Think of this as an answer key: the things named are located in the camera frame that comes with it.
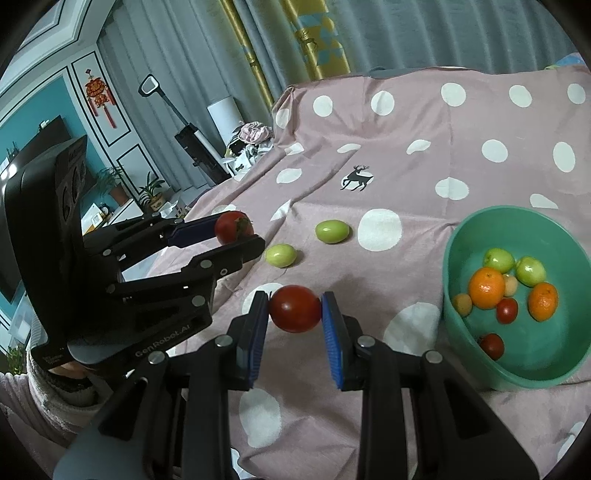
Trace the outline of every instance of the teal wall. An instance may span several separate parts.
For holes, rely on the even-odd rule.
[[[4,159],[6,157],[6,149],[12,149],[12,142],[15,142],[18,148],[23,148],[37,134],[41,122],[44,120],[51,121],[59,115],[64,119],[72,138],[86,135],[84,125],[82,125],[76,113],[76,109],[72,104],[62,77],[51,82],[27,100],[0,127],[0,158]],[[87,166],[93,174],[105,168],[104,163],[90,140],[87,145],[86,158]],[[91,190],[81,201],[81,215],[93,202],[97,204],[105,202],[111,208],[117,208],[116,202],[109,195],[100,197],[96,192]],[[23,292],[24,289],[21,285],[12,304],[0,294],[0,310],[9,317],[12,317]]]

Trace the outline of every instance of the deer logo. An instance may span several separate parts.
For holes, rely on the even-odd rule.
[[[368,183],[370,183],[370,181],[374,179],[374,176],[369,172],[366,172],[365,175],[360,175],[359,173],[367,170],[368,168],[369,167],[367,167],[365,165],[363,165],[363,166],[362,165],[355,165],[353,167],[353,171],[342,180],[341,185],[343,186],[343,188],[341,188],[341,190],[346,189],[349,185],[351,185],[352,182],[356,181],[357,186],[354,189],[352,189],[351,191],[353,192],[361,186],[362,186],[362,188],[361,188],[360,192],[364,191],[365,187],[368,185]]]

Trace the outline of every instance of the green plastic bowl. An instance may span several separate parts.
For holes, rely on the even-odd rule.
[[[504,248],[515,260],[529,255],[540,260],[547,280],[558,290],[558,309],[545,322],[527,310],[530,288],[519,284],[514,298],[517,319],[496,320],[495,309],[476,307],[462,319],[451,299],[467,293],[473,273],[482,267],[489,248]],[[547,388],[578,369],[591,346],[591,263],[579,243],[559,224],[533,210],[495,206],[466,218],[447,243],[443,261],[443,311],[450,343],[466,369],[496,390]],[[493,361],[476,343],[496,333],[505,353]]]

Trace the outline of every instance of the small plant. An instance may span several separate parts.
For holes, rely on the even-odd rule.
[[[27,358],[27,353],[25,351],[25,346],[19,344],[16,347],[8,347],[8,372],[12,375],[20,375],[25,373],[25,362]]]
[[[125,170],[122,167],[103,168],[96,175],[95,189],[101,196],[114,189],[118,183],[123,182]]]
[[[151,176],[152,172],[148,172],[148,177],[146,178],[146,186],[140,188],[140,190],[142,191],[142,204],[152,201],[152,199],[155,198],[157,195],[156,190],[161,188],[162,185],[165,183],[164,180],[159,180],[157,178],[155,178],[154,180],[150,180]]]

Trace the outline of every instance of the gray curtain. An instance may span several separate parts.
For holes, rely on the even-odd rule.
[[[139,95],[147,74],[222,155],[225,148],[208,105],[231,95],[244,120],[271,121],[218,0],[118,1],[98,48],[140,138],[176,190],[200,187],[207,179],[174,139],[183,127],[178,117],[158,95]]]
[[[273,94],[306,81],[281,0],[234,3]],[[326,0],[326,6],[353,73],[438,65],[525,72],[575,51],[537,0]]]
[[[301,25],[289,22],[282,0],[233,1],[273,97],[308,81],[293,33]],[[436,65],[523,72],[574,51],[537,0],[326,0],[326,5],[353,73],[383,67],[385,74],[397,74]],[[148,73],[221,153],[207,105],[232,95],[246,121],[271,122],[219,0],[119,1],[98,45],[140,137],[177,189],[205,180],[174,140],[181,122],[158,96],[138,94]]]

